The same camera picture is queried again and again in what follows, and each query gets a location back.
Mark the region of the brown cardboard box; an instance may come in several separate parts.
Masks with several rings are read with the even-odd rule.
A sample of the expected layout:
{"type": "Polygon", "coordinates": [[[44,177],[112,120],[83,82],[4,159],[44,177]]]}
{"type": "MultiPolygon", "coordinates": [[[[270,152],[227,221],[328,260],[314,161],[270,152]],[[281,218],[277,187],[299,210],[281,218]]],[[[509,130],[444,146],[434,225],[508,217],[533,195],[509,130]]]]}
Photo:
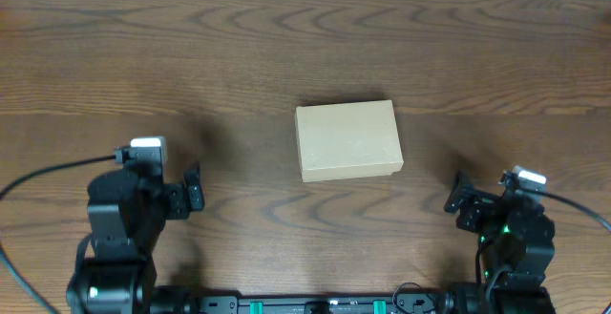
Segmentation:
{"type": "Polygon", "coordinates": [[[304,182],[390,176],[404,165],[390,100],[300,106],[295,126],[304,182]]]}

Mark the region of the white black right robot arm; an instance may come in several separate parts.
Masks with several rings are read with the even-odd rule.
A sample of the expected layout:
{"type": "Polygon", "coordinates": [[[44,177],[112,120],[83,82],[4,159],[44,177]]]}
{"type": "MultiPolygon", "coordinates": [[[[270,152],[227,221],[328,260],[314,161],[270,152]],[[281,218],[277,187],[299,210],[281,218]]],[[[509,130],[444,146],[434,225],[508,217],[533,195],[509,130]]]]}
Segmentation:
{"type": "Polygon", "coordinates": [[[444,211],[456,227],[478,235],[475,281],[457,283],[436,304],[439,313],[544,314],[556,310],[542,286],[555,255],[555,224],[544,214],[546,177],[515,167],[502,175],[504,192],[474,187],[456,173],[444,211]]]}

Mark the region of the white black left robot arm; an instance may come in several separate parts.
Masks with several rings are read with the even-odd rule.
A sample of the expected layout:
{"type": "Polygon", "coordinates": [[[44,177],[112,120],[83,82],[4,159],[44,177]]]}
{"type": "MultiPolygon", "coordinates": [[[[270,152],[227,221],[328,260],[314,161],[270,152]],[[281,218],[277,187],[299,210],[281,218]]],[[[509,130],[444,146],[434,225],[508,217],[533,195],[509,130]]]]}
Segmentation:
{"type": "Polygon", "coordinates": [[[159,295],[153,251],[168,220],[204,207],[200,165],[166,183],[158,166],[127,163],[89,184],[92,228],[77,248],[66,301],[73,313],[149,313],[185,300],[159,295]]]}

